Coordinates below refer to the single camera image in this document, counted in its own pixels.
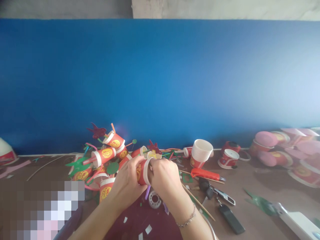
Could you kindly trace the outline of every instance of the orange straw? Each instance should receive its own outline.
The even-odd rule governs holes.
[[[111,123],[111,127],[112,127],[112,130],[113,130],[113,133],[116,134],[116,130],[114,130],[113,123]]]

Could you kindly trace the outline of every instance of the black key fob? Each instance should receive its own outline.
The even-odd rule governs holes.
[[[244,227],[241,225],[238,219],[234,216],[233,212],[230,210],[230,208],[227,205],[221,204],[219,206],[219,211],[222,213],[223,217],[229,223],[230,227],[232,228],[235,234],[238,235],[245,231]]]

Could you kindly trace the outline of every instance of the wire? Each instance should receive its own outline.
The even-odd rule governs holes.
[[[68,156],[68,155],[73,155],[73,154],[75,154],[75,153],[77,153],[77,152],[73,152],[73,153],[69,153],[69,154],[65,154],[65,155],[62,155],[62,156],[60,156],[60,157],[58,157],[58,158],[56,158],[56,159],[54,159],[54,160],[52,160],[52,161],[50,161],[50,162],[48,162],[48,163],[46,163],[45,165],[43,165],[42,167],[40,167],[37,171],[35,171],[28,179],[27,179],[27,181],[29,181],[30,180],[30,178],[32,178],[37,172],[39,172],[40,171],[40,169],[42,169],[43,167],[45,167],[45,166],[47,166],[48,164],[50,164],[50,163],[52,163],[52,162],[54,162],[54,161],[56,161],[56,160],[58,160],[59,158],[62,158],[62,157],[64,157],[64,156]]]

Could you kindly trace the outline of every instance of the hand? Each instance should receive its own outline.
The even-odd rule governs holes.
[[[120,213],[133,204],[147,189],[147,185],[141,186],[137,180],[137,166],[144,159],[143,156],[136,156],[126,162],[118,172],[111,191],[105,198],[111,199]]]

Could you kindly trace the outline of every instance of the bracelet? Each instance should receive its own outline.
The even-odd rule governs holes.
[[[194,203],[193,203],[193,207],[194,207],[194,209],[193,209],[193,213],[192,213],[191,217],[184,224],[180,225],[177,223],[179,228],[183,228],[183,227],[187,226],[192,221],[192,219],[194,218],[194,216],[196,214],[196,205]]]

